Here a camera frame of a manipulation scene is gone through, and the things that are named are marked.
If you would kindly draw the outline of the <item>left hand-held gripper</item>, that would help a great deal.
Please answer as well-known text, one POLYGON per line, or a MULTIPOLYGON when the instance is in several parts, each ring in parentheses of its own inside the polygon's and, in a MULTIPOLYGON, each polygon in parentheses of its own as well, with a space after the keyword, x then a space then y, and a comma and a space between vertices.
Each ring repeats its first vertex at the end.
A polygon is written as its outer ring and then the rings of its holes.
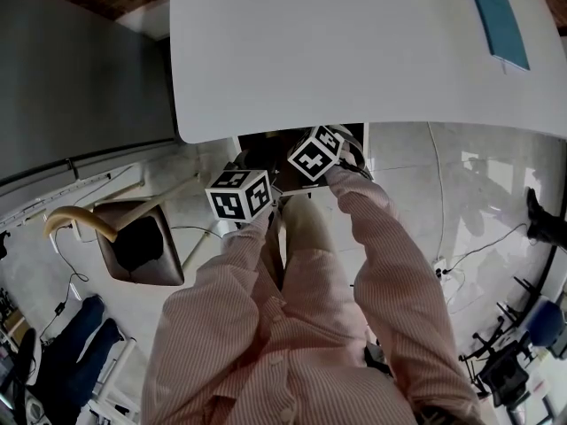
POLYGON ((273 156, 260 151, 241 151, 206 187, 215 219, 254 221, 274 202, 273 179, 273 156))

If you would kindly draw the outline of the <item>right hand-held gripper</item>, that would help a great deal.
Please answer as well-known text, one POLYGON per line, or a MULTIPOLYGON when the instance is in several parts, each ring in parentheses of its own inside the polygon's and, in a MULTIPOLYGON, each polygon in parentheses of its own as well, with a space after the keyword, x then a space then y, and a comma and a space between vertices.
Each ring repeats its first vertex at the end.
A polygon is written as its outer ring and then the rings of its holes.
POLYGON ((369 175, 362 144, 344 125, 308 129, 290 149, 287 160, 309 181, 319 181, 333 166, 369 175))

